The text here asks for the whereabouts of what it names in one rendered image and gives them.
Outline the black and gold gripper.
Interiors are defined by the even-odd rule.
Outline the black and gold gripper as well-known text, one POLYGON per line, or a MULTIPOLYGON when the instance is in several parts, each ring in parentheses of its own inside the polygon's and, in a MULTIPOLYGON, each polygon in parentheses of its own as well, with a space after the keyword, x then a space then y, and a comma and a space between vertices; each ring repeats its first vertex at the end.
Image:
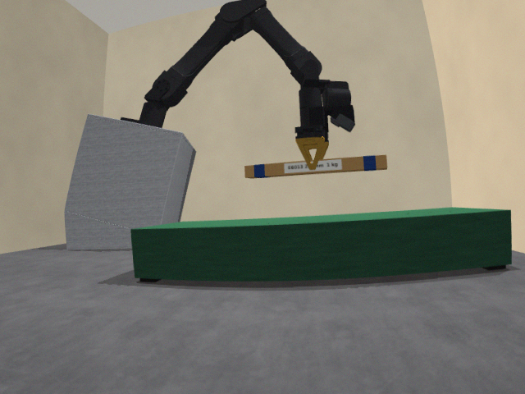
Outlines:
POLYGON ((300 126, 295 127, 295 133, 297 133, 297 135, 304 135, 295 136, 295 141, 304 156, 309 170, 316 169, 318 160, 324 158, 329 146, 329 140, 327 139, 328 133, 326 133, 324 127, 322 125, 309 126, 308 108, 313 107, 318 106, 307 106, 306 108, 300 109, 300 126), (315 131, 313 131, 313 129, 315 131), (310 149, 317 149, 314 160, 309 152, 310 149), (313 160, 313 163, 311 163, 310 160, 313 160))

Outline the low green platform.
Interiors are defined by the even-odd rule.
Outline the low green platform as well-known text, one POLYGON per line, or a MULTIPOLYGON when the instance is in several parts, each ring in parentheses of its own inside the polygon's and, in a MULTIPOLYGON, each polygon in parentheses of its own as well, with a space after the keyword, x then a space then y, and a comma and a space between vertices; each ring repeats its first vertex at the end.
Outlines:
POLYGON ((512 264, 511 210, 428 208, 130 229, 135 278, 278 282, 512 264))

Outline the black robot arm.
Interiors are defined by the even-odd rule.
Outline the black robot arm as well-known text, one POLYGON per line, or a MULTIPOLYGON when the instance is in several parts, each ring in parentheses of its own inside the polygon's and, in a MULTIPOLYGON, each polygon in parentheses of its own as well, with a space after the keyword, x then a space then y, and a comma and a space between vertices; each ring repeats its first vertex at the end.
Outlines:
POLYGON ((251 30, 261 35, 276 51, 300 84, 299 110, 318 106, 308 108, 309 125, 322 125, 329 132, 327 116, 330 116, 332 124, 351 132, 355 121, 348 82, 319 80, 322 64, 276 20, 267 9, 266 0, 239 0, 224 4, 205 34, 175 65, 168 71, 164 70, 154 81, 153 87, 144 96, 149 103, 143 105, 141 121, 125 117, 121 120, 162 128, 168 109, 187 95, 186 90, 197 74, 231 40, 236 41, 251 30))

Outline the brown flat pack with blue bands and white label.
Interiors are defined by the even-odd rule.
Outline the brown flat pack with blue bands and white label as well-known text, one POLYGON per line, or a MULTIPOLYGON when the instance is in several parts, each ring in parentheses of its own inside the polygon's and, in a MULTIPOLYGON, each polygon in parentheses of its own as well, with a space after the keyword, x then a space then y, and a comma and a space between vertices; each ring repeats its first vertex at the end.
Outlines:
POLYGON ((245 178, 266 178, 277 176, 298 176, 323 174, 325 172, 361 172, 386 170, 386 155, 372 155, 351 158, 319 159, 315 170, 309 170, 305 161, 269 163, 244 166, 245 178), (376 169, 379 168, 379 169, 376 169))

